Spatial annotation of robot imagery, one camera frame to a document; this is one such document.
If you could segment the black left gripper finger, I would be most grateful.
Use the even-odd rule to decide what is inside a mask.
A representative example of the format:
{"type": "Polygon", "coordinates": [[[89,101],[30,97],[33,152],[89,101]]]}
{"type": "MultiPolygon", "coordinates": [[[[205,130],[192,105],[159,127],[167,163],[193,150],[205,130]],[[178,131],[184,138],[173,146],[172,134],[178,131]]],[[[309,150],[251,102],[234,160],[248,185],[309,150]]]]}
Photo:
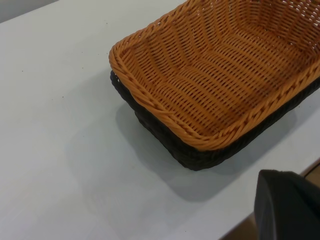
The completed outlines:
{"type": "Polygon", "coordinates": [[[292,171],[259,172],[253,212],[260,240],[320,238],[320,189],[292,171]]]}

